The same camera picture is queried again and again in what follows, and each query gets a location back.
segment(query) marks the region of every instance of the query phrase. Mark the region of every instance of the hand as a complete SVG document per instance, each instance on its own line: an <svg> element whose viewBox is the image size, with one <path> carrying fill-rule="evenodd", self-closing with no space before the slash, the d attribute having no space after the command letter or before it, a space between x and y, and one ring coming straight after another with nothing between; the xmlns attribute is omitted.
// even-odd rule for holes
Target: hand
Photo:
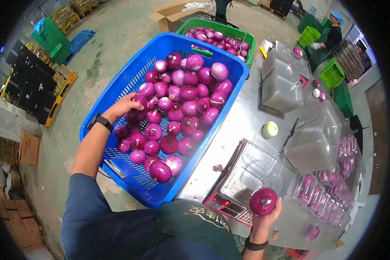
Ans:
<svg viewBox="0 0 390 260"><path fill-rule="evenodd" d="M267 241L270 227L278 219L281 209L281 197L278 197L275 208L270 214L261 217L253 214L252 230L250 233L250 241L252 243L263 244Z"/></svg>
<svg viewBox="0 0 390 260"><path fill-rule="evenodd" d="M110 124L114 124L117 120L120 119L123 115L127 114L132 109L143 110L144 107L140 104L140 102L131 101L131 99L137 95L137 93L133 92L126 96L123 96L119 99L114 105L112 105L109 109L107 109L102 117L107 119Z"/></svg>

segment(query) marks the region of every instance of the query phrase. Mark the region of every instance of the person's left hand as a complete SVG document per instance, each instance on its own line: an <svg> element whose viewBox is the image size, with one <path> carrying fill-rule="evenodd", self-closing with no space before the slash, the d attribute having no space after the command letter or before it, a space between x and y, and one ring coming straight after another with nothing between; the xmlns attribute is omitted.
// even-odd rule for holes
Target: person's left hand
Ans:
<svg viewBox="0 0 390 260"><path fill-rule="evenodd" d="M130 93L119 99L114 105L107 109L102 117L107 119L111 124L114 124L123 115L127 114L132 109L144 110L144 107L140 102L131 101L131 99L137 95L136 92Z"/></svg>

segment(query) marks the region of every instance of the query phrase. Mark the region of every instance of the white glove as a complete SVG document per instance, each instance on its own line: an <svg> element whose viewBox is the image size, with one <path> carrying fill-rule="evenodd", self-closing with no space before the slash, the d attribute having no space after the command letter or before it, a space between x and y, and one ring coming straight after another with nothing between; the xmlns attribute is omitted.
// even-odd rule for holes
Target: white glove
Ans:
<svg viewBox="0 0 390 260"><path fill-rule="evenodd" d="M321 47L319 46L319 43L314 42L310 44L311 48L314 50L320 49Z"/></svg>

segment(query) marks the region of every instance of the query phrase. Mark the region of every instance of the blue plastic crate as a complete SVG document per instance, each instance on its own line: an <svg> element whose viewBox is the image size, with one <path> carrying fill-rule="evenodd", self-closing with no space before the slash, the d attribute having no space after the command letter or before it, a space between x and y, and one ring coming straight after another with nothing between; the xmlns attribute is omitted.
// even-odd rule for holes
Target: blue plastic crate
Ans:
<svg viewBox="0 0 390 260"><path fill-rule="evenodd" d="M71 46L69 47L69 52L72 54L77 54L79 50L84 47L84 45L94 36L92 30L82 30L75 38L71 41Z"/></svg>
<svg viewBox="0 0 390 260"><path fill-rule="evenodd" d="M143 47L129 62L117 73L117 75L108 84L101 96L95 102L89 114L85 118L79 132L79 139L85 137L88 132L87 126L91 122L96 113L102 114L111 105L117 102L121 97L130 93L136 92L141 84L145 82L144 76L148 70L153 70L153 65L156 60L165 59L171 52L179 52L183 58L193 54L191 45L197 45L207 49L213 53L211 58L204 57L204 66L211 67L214 62L221 62L225 64L229 70L228 79L232 82L234 90L227 99L226 104L218 115L217 120L208 131L201 145L195 151L192 157L182 157L185 168L182 172L172 177L166 184L158 184L153 181L144 170L142 164L137 165L131 162L130 152L119 153L115 146L117 138L113 134L110 135L106 149L104 151L104 158L101 163L101 168L114 180L116 184L122 187L135 199L140 201L143 205L150 208L160 207L163 201L172 201L177 193L186 183L186 180L191 175L192 170L198 164L202 155L208 148L219 127L223 123L229 109L235 101L241 87L248 76L248 67L237 57L205 42L197 39L185 37L183 35L174 33L163 33L156 36L145 47ZM164 116L160 123L164 133L166 132L169 120ZM125 124L123 120L116 122L116 124ZM147 121L142 122L141 125L145 127ZM166 158L166 154L160 152L158 156L161 159ZM104 159L110 162L117 168L113 170Z"/></svg>

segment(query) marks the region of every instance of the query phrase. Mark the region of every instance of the blue hairnet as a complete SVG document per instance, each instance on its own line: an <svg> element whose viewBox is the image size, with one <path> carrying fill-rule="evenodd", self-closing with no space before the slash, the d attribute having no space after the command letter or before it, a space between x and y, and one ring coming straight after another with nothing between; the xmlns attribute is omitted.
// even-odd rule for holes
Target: blue hairnet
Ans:
<svg viewBox="0 0 390 260"><path fill-rule="evenodd" d="M344 24L344 20L342 19L342 16L339 14L338 11L333 10L333 11L330 11L330 12L338 20L339 25L343 25Z"/></svg>

